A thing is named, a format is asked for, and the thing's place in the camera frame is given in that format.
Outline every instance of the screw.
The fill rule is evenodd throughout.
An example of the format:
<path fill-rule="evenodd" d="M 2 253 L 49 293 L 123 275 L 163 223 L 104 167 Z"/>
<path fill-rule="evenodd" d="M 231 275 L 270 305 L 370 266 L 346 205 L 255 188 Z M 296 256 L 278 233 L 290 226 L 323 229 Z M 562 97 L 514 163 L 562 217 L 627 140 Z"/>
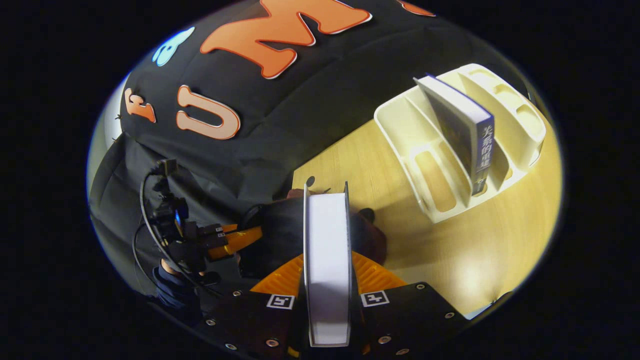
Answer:
<path fill-rule="evenodd" d="M 266 341 L 266 344 L 268 347 L 277 347 L 280 344 L 280 342 L 276 339 L 268 339 Z"/>

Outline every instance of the wooden table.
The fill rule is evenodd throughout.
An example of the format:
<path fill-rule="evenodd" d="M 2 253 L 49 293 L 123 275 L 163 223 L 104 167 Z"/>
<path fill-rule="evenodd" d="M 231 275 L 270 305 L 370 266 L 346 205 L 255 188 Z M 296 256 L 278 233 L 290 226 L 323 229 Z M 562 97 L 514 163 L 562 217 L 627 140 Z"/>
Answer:
<path fill-rule="evenodd" d="M 560 210 L 562 163 L 550 124 L 540 159 L 498 196 L 437 224 L 422 213 L 375 121 L 347 135 L 294 172 L 293 188 L 341 192 L 354 208 L 375 210 L 387 235 L 384 266 L 402 280 L 428 282 L 463 314 L 516 288 L 535 267 Z"/>

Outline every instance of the black cable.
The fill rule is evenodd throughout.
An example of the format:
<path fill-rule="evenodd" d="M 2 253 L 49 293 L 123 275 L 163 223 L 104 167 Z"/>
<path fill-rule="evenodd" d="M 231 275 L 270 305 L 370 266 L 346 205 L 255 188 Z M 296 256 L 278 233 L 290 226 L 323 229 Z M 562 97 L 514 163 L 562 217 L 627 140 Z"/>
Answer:
<path fill-rule="evenodd" d="M 153 279 L 151 279 L 151 277 L 149 277 L 149 275 L 147 274 L 145 269 L 140 264 L 140 260 L 138 259 L 138 251 L 136 250 L 136 240 L 138 239 L 138 233 L 140 232 L 140 229 L 143 228 L 143 226 L 145 226 L 144 223 L 140 224 L 138 226 L 136 232 L 133 233 L 133 240 L 131 241 L 131 248 L 133 250 L 133 257 L 136 259 L 136 264 L 138 264 L 138 267 L 140 268 L 140 270 L 142 270 L 142 273 L 145 274 L 147 279 L 149 279 L 149 281 L 152 282 L 157 287 L 158 286 L 157 282 L 155 282 Z"/>
<path fill-rule="evenodd" d="M 165 251 L 164 247 L 162 246 L 162 244 L 160 244 L 160 241 L 157 239 L 155 232 L 153 231 L 153 229 L 151 228 L 151 224 L 149 223 L 149 219 L 147 218 L 147 211 L 145 209 L 145 200 L 144 200 L 144 193 L 145 193 L 145 183 L 147 182 L 147 179 L 149 178 L 149 176 L 151 176 L 151 172 L 147 173 L 145 175 L 144 180 L 142 180 L 142 183 L 140 183 L 140 209 L 142 210 L 142 216 L 145 219 L 145 224 L 147 225 L 147 228 L 149 229 L 149 233 L 151 234 L 151 237 L 154 239 L 154 241 L 156 242 L 156 245 L 158 246 L 158 248 L 160 249 L 160 251 L 162 251 L 162 253 L 164 254 L 164 256 L 166 256 L 167 259 L 169 259 L 170 261 L 172 261 L 175 266 L 177 266 L 178 268 L 180 268 L 180 271 L 182 272 L 182 274 L 184 275 L 184 277 L 189 280 L 192 284 L 194 284 L 195 286 L 198 286 L 199 288 L 203 289 L 204 291 L 210 293 L 211 295 L 213 295 L 214 297 L 220 299 L 222 298 L 222 293 L 220 293 L 219 291 L 213 290 L 213 289 L 209 289 L 206 288 L 205 286 L 203 286 L 202 284 L 200 284 L 199 282 L 193 280 L 191 278 L 191 275 L 188 274 L 185 269 L 182 267 L 182 265 L 178 264 L 178 262 L 176 260 L 173 259 L 173 257 L 171 255 L 169 255 L 169 253 L 167 251 Z"/>

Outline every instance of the orange letter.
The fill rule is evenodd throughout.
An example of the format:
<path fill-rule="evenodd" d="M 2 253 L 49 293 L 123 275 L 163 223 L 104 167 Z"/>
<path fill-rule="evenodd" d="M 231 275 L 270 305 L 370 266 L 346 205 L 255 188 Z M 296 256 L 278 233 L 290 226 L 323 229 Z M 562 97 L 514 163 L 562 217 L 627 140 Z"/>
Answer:
<path fill-rule="evenodd" d="M 289 67 L 298 54 L 293 49 L 276 50 L 260 41 L 312 46 L 316 39 L 300 14 L 318 23 L 323 34 L 337 34 L 371 19 L 365 10 L 336 0 L 260 0 L 269 16 L 241 20 L 216 29 L 200 46 L 200 52 L 222 49 L 251 60 L 262 68 L 262 76 L 273 79 Z"/>
<path fill-rule="evenodd" d="M 154 113 L 154 107 L 151 104 L 147 103 L 146 105 L 142 105 L 145 102 L 140 96 L 131 95 L 132 91 L 130 88 L 124 90 L 124 102 L 127 106 L 127 113 L 129 115 L 136 114 L 142 117 L 146 117 L 151 122 L 156 122 L 156 114 Z"/>
<path fill-rule="evenodd" d="M 410 3 L 406 3 L 404 1 L 400 1 L 397 0 L 398 3 L 402 4 L 402 7 L 410 12 L 410 13 L 414 13 L 415 15 L 422 15 L 422 16 L 435 16 L 432 12 L 428 12 L 427 10 L 423 10 L 420 9 L 418 6 L 415 5 L 411 5 Z"/>
<path fill-rule="evenodd" d="M 175 115 L 175 123 L 182 130 L 191 130 L 213 139 L 226 140 L 234 137 L 240 129 L 240 117 L 238 117 L 238 114 L 236 114 L 233 109 L 218 101 L 194 94 L 187 85 L 182 85 L 178 89 L 178 105 L 183 107 L 195 106 L 222 118 L 222 124 L 213 126 L 194 119 L 187 115 L 186 112 L 180 110 L 178 114 Z"/>

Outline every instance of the person's arm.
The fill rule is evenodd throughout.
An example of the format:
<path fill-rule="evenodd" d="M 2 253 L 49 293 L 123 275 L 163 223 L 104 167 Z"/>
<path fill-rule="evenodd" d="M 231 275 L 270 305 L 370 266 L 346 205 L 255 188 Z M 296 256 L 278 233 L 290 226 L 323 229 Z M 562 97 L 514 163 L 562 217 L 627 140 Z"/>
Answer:
<path fill-rule="evenodd" d="M 160 263 L 161 266 L 153 269 L 154 280 L 157 283 L 158 305 L 185 324 L 196 325 L 202 319 L 202 311 L 200 298 L 196 295 L 193 285 L 184 275 L 173 270 L 164 259 Z"/>

